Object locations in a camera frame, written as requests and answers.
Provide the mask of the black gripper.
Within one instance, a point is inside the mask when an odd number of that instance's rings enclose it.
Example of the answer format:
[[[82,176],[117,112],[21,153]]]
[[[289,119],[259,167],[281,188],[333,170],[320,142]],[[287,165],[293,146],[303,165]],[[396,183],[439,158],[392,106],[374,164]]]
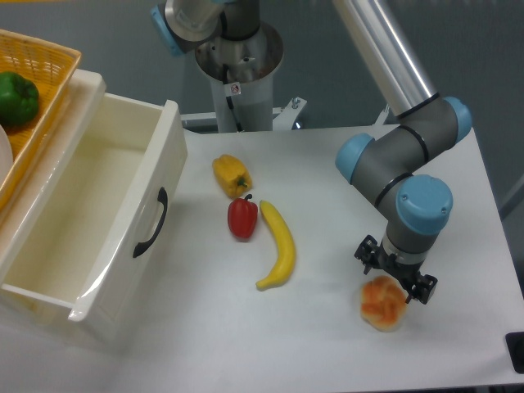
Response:
[[[374,237],[367,235],[358,245],[354,257],[362,263],[364,274],[381,268],[398,280],[407,292],[406,304],[415,300],[426,305],[436,289],[438,279],[420,273],[426,259],[425,252],[408,253],[389,241],[382,241],[379,246]]]

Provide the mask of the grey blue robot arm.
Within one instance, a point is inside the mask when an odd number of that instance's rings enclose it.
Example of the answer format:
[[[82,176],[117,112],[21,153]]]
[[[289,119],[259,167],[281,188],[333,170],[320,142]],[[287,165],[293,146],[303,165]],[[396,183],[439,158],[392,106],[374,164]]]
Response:
[[[463,140],[472,117],[459,99],[437,92],[383,1],[334,6],[399,122],[381,138],[358,134],[337,153],[339,172],[387,221],[383,239],[366,237],[355,257],[366,270],[390,274],[409,299],[427,303],[437,281],[420,268],[453,197],[443,181],[419,170]],[[214,89],[219,131],[274,127],[272,77],[283,44],[260,19],[257,1],[165,1],[151,19],[172,54],[194,53]]]

